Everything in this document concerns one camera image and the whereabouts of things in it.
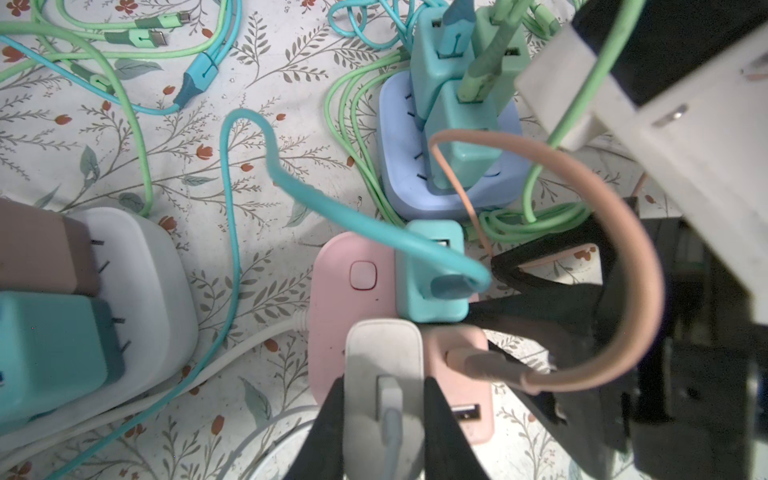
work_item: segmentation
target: blue cable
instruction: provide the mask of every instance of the blue cable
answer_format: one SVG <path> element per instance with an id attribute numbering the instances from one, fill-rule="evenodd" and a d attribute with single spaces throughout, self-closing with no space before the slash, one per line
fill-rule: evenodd
<path id="1" fill-rule="evenodd" d="M 235 120 L 239 117 L 235 117 L 232 121 L 230 119 L 233 117 L 233 114 L 230 114 L 227 119 L 224 122 L 224 125 L 222 127 L 222 134 L 221 134 L 221 143 L 220 148 L 221 150 L 221 180 L 223 182 L 224 186 L 224 201 L 226 205 L 227 210 L 227 226 L 229 227 L 230 231 L 230 246 L 232 249 L 232 297 L 230 301 L 230 308 L 227 311 L 227 320 L 224 322 L 224 324 L 221 327 L 221 332 L 217 336 L 217 338 L 214 340 L 213 345 L 210 346 L 210 349 L 205 353 L 202 359 L 200 359 L 197 366 L 192 369 L 190 374 L 181 380 L 181 383 L 179 383 L 176 387 L 174 387 L 173 390 L 171 390 L 166 396 L 164 396 L 162 399 L 158 400 L 157 403 L 152 405 L 150 408 L 144 410 L 142 413 L 137 414 L 134 418 L 128 420 L 126 423 L 121 425 L 119 428 L 114 430 L 109 435 L 105 436 L 100 442 L 93 444 L 89 449 L 82 452 L 77 457 L 73 458 L 72 460 L 67 463 L 67 465 L 64 465 L 56 472 L 51 473 L 46 480 L 59 480 L 60 478 L 64 478 L 65 475 L 67 475 L 72 470 L 76 469 L 80 465 L 82 465 L 85 461 L 87 461 L 91 456 L 95 455 L 96 452 L 104 448 L 109 443 L 113 442 L 116 439 L 119 439 L 122 435 L 125 434 L 128 430 L 132 429 L 136 425 L 138 425 L 141 422 L 147 421 L 151 416 L 155 415 L 157 412 L 165 408 L 165 406 L 170 403 L 171 400 L 173 400 L 176 396 L 178 396 L 181 392 L 184 391 L 184 389 L 187 388 L 188 385 L 190 385 L 197 375 L 200 373 L 200 371 L 205 367 L 206 364 L 213 358 L 214 353 L 219 349 L 221 346 L 221 343 L 224 341 L 224 339 L 227 338 L 227 334 L 230 331 L 230 327 L 232 326 L 232 323 L 235 319 L 235 313 L 237 312 L 237 297 L 240 295 L 240 251 L 238 250 L 238 242 L 237 242 L 237 225 L 235 224 L 235 215 L 234 215 L 234 206 L 233 206 L 233 200 L 232 200 L 232 183 L 230 179 L 230 166 L 229 166 L 229 159 L 227 156 L 227 142 L 229 141 L 229 132 L 230 128 L 232 127 L 232 123 L 234 123 Z M 266 127 L 269 128 L 269 124 L 264 121 L 264 124 Z M 273 155 L 275 158 L 277 156 L 277 145 L 274 140 L 274 133 L 272 132 L 272 129 L 269 128 L 269 133 L 272 134 L 274 149 L 272 151 L 268 151 L 267 155 Z M 267 141 L 267 148 L 270 148 L 270 143 Z"/>
<path id="2" fill-rule="evenodd" d="M 230 48 L 232 48 L 232 45 L 235 42 L 235 38 L 237 37 L 237 32 L 240 31 L 240 20 L 243 17 L 243 2 L 242 0 L 236 0 L 236 11 L 235 11 L 235 25 L 232 27 L 232 33 L 230 34 L 230 37 L 227 39 L 227 43 L 224 45 L 223 48 L 219 51 L 218 55 L 216 55 L 216 58 L 214 59 L 214 63 L 216 65 L 221 64 L 221 62 L 225 59 L 227 54 L 230 52 Z M 232 2 L 227 2 L 227 8 L 230 8 L 230 5 L 232 5 Z"/>
<path id="3" fill-rule="evenodd" d="M 397 35 L 385 43 L 376 43 L 371 41 L 362 33 L 368 24 L 368 7 L 376 3 L 379 3 L 384 8 L 384 11 L 389 15 L 392 21 L 395 22 L 395 27 L 397 29 Z M 446 6 L 447 3 L 445 0 L 424 0 L 424 3 L 421 4 L 419 8 L 415 10 L 415 12 L 414 5 L 415 0 L 411 0 L 408 6 L 406 22 L 403 23 L 402 20 L 400 20 L 400 12 L 397 0 L 393 0 L 392 5 L 387 3 L 387 0 L 341 0 L 340 2 L 331 5 L 331 8 L 328 9 L 328 24 L 337 34 L 347 38 L 358 37 L 363 41 L 363 43 L 376 50 L 386 50 L 387 48 L 391 48 L 397 43 L 398 40 L 400 40 L 406 49 L 410 51 L 413 46 L 413 29 L 416 26 L 416 20 L 419 18 L 419 14 L 423 8 L 427 6 L 443 7 Z M 355 14 L 353 11 L 353 8 L 355 7 L 360 8 L 360 13 L 362 14 L 362 21 L 359 25 L 355 21 Z M 336 21 L 333 19 L 333 14 L 341 8 L 346 8 L 349 22 L 352 24 L 351 31 L 340 28 L 336 24 Z"/>
<path id="4" fill-rule="evenodd" d="M 38 54 L 37 52 L 31 50 L 30 48 L 25 47 L 24 45 L 18 43 L 17 41 L 13 40 L 12 38 L 6 37 L 5 35 L 0 35 L 0 41 L 7 45 L 11 45 L 16 50 L 20 51 L 24 55 L 27 55 L 32 60 L 45 65 L 46 67 L 50 68 L 51 70 L 55 71 L 62 77 L 66 78 L 69 81 L 72 81 L 81 87 L 85 88 L 86 90 L 92 91 L 96 95 L 111 101 L 114 104 L 119 105 L 120 100 L 118 100 L 117 97 L 114 95 L 110 95 L 109 93 L 99 90 L 98 88 L 94 87 L 93 85 L 89 84 L 82 78 L 78 77 L 75 74 L 72 74 L 71 72 L 67 71 L 66 69 L 56 65 L 54 62 L 48 60 L 46 57 L 43 57 L 42 55 Z M 172 113 L 175 113 L 179 111 L 179 106 L 176 104 L 171 105 L 168 108 L 163 108 L 162 110 L 157 108 L 149 108 L 149 107 L 142 107 L 141 105 L 131 104 L 131 107 L 133 109 L 140 113 L 140 114 L 149 114 L 149 115 L 170 115 Z"/>
<path id="5" fill-rule="evenodd" d="M 221 31 L 219 32 L 219 35 L 216 37 L 216 41 L 210 47 L 208 47 L 208 49 L 205 51 L 205 53 L 209 57 L 213 58 L 219 52 L 219 47 L 221 47 L 221 44 L 224 43 L 224 38 L 227 36 L 227 33 L 230 30 L 231 22 L 232 22 L 232 2 L 227 2 L 227 13 L 224 15 L 224 25 L 222 26 Z"/>
<path id="6" fill-rule="evenodd" d="M 277 139 L 269 121 L 255 111 L 238 108 L 224 118 L 220 139 L 220 152 L 223 159 L 227 157 L 229 131 L 234 123 L 241 118 L 252 121 L 261 128 L 264 141 L 266 142 L 267 172 L 272 177 L 272 181 L 297 202 L 307 205 L 308 208 L 347 230 L 359 233 L 384 245 L 389 245 L 426 262 L 449 266 L 451 270 L 455 270 L 458 274 L 465 277 L 465 281 L 474 292 L 482 292 L 490 286 L 491 274 L 482 263 L 438 245 L 421 235 L 367 217 L 356 210 L 331 200 L 319 190 L 309 187 L 301 180 L 292 177 L 280 165 Z"/>

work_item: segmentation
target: tablecloth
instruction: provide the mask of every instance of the tablecloth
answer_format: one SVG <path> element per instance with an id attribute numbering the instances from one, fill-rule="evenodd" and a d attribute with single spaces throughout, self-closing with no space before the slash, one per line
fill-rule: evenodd
<path id="1" fill-rule="evenodd" d="M 87 0 L 67 2 L 71 13 L 90 21 L 139 18 L 161 12 L 189 11 L 191 23 L 167 35 L 173 48 L 196 45 L 215 29 L 218 5 L 212 0 Z M 574 12 L 570 3 L 545 4 L 561 22 Z M 231 55 L 207 92 L 178 114 L 140 114 L 154 179 L 155 204 L 149 219 L 173 240 L 186 270 L 197 308 L 200 340 L 185 375 L 220 332 L 229 301 L 231 260 L 223 208 L 218 137 L 223 116 L 238 107 L 265 115 L 276 130 L 280 156 L 288 171 L 339 202 L 374 214 L 351 158 L 330 137 L 322 102 L 332 82 L 381 55 L 355 39 L 341 38 L 326 20 L 327 0 L 245 0 L 243 24 Z M 406 11 L 405 3 L 401 12 Z M 55 9 L 46 8 L 63 25 Z M 370 36 L 392 35 L 389 18 L 374 8 Z M 28 0 L 10 0 L 4 19 L 28 19 Z M 544 42 L 527 35 L 535 55 Z M 39 48 L 32 37 L 21 38 Z M 59 42 L 61 48 L 68 48 Z M 12 49 L 2 50 L 5 66 L 20 61 Z M 166 107 L 181 85 L 191 58 L 131 61 L 118 74 L 132 101 Z M 119 105 L 88 93 L 45 68 L 27 71 L 0 85 L 0 195 L 67 213 L 109 206 L 135 211 L 143 189 L 134 132 Z M 526 135 L 543 139 L 545 132 L 520 98 L 515 98 Z M 362 132 L 375 151 L 377 93 L 361 105 Z M 577 157 L 601 175 L 619 194 L 630 193 L 641 168 L 608 136 Z M 263 138 L 249 124 L 238 124 L 230 139 L 230 174 L 240 254 L 243 293 L 235 326 L 225 349 L 265 326 L 284 321 L 308 307 L 313 260 L 320 247 L 341 229 L 297 205 L 266 174 Z M 538 182 L 537 207 L 577 199 L 574 191 L 550 174 Z M 675 214 L 672 203 L 653 181 L 640 198 L 646 216 Z M 477 246 L 471 255 L 481 257 Z M 565 282 L 599 281 L 599 259 L 584 250 L 538 268 L 538 274 Z M 487 296 L 512 291 L 497 283 Z M 490 337 L 528 365 L 547 368 L 547 352 L 517 337 Z M 307 336 L 287 333 L 265 342 L 204 385 L 174 400 L 151 421 L 142 422 L 99 452 L 71 477 L 83 480 L 210 480 L 229 454 L 271 415 L 313 404 L 307 383 Z M 501 384 L 493 385 L 495 436 L 475 447 L 491 478 L 578 480 L 587 478 L 541 423 Z M 302 415 L 301 421 L 309 418 Z M 299 422 L 281 422 L 245 445 L 226 478 L 247 477 L 261 455 Z M 44 478 L 118 424 L 68 440 L 27 462 L 5 480 Z M 301 440 L 270 457 L 263 478 L 282 478 Z M 615 462 L 614 478 L 648 478 L 632 466 L 630 455 Z"/>

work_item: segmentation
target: brown charger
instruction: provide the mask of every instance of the brown charger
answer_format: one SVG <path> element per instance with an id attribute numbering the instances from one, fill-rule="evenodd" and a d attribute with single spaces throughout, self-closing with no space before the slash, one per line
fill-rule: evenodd
<path id="1" fill-rule="evenodd" d="M 71 218 L 0 198 L 0 290 L 96 296 L 88 228 Z"/>

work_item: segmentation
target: pink power strip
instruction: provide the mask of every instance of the pink power strip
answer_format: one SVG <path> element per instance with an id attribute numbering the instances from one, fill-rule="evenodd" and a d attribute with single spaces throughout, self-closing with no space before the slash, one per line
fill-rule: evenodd
<path id="1" fill-rule="evenodd" d="M 309 314 L 310 390 L 322 405 L 334 380 L 344 374 L 346 336 L 360 320 L 399 318 L 395 300 L 395 251 L 352 232 L 332 238 L 315 259 Z M 474 296 L 470 301 L 477 301 Z M 419 325 L 425 374 L 434 376 L 451 407 L 478 407 L 479 418 L 460 420 L 468 441 L 487 442 L 494 431 L 491 384 L 467 378 L 445 365 L 443 350 L 488 348 L 474 326 Z"/>

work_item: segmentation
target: square button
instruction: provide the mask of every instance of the square button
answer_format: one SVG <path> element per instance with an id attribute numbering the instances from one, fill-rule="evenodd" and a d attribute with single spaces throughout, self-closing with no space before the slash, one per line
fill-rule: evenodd
<path id="1" fill-rule="evenodd" d="M 376 286 L 376 265 L 358 261 L 349 269 L 349 284 L 355 290 L 371 290 Z"/>

